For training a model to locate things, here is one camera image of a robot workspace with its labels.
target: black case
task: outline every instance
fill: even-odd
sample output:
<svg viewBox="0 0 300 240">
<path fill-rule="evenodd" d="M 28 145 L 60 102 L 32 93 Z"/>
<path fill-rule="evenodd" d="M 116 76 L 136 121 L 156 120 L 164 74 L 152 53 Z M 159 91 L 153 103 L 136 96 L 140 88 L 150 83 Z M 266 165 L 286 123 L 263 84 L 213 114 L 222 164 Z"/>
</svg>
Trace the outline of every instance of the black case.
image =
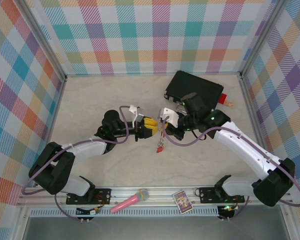
<svg viewBox="0 0 300 240">
<path fill-rule="evenodd" d="M 224 87 L 220 84 L 179 70 L 166 88 L 164 98 L 180 104 L 185 95 L 197 93 L 204 104 L 215 109 L 223 90 Z"/>
</svg>

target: plaid backdrop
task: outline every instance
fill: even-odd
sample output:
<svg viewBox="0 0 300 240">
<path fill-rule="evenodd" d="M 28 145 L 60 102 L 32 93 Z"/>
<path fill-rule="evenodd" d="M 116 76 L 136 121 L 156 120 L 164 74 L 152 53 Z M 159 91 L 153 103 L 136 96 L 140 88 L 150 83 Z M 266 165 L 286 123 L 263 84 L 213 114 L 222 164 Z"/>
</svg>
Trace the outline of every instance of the plaid backdrop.
<svg viewBox="0 0 300 240">
<path fill-rule="evenodd" d="M 271 0 L 27 2 L 64 69 L 77 75 L 237 72 L 271 12 Z"/>
<path fill-rule="evenodd" d="M 0 0 L 0 240 L 46 144 L 62 80 L 12 0 Z"/>
<path fill-rule="evenodd" d="M 288 3 L 245 79 L 268 149 L 295 162 L 300 183 L 300 0 Z"/>
</svg>

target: toy microphone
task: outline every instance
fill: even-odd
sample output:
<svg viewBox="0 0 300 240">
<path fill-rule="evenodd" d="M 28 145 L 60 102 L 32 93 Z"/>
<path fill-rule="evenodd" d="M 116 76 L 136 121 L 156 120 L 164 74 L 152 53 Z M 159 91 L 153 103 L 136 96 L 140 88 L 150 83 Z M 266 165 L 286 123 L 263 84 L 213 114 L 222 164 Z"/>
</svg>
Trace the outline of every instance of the toy microphone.
<svg viewBox="0 0 300 240">
<path fill-rule="evenodd" d="M 129 207 L 132 204 L 135 204 L 137 202 L 143 202 L 149 198 L 149 193 L 147 189 L 140 189 L 135 195 L 129 197 L 127 200 L 123 201 L 122 203 L 118 204 L 117 206 L 114 206 L 110 209 L 110 212 L 112 214 Z"/>
</svg>

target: small card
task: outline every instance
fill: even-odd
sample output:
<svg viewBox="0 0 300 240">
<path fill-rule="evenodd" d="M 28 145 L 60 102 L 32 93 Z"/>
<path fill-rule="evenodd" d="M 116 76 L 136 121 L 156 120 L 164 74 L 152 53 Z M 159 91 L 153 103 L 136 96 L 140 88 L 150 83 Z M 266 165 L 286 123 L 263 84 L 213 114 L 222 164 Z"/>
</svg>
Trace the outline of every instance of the small card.
<svg viewBox="0 0 300 240">
<path fill-rule="evenodd" d="M 175 193 L 172 197 L 176 205 L 178 206 L 181 214 L 185 214 L 186 212 L 189 212 L 192 209 L 194 209 L 185 191 L 179 191 Z"/>
</svg>

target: red tag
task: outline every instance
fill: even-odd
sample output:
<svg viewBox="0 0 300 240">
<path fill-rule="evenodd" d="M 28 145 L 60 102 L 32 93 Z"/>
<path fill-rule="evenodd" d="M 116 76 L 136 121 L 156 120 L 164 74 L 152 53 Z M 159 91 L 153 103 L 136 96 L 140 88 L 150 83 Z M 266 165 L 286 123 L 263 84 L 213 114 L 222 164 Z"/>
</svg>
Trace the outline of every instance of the red tag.
<svg viewBox="0 0 300 240">
<path fill-rule="evenodd" d="M 163 146 L 160 146 L 160 147 L 157 148 L 156 153 L 157 153 L 157 154 L 158 154 L 158 153 L 161 153 L 163 150 L 164 150 L 164 147 L 163 147 Z"/>
</svg>

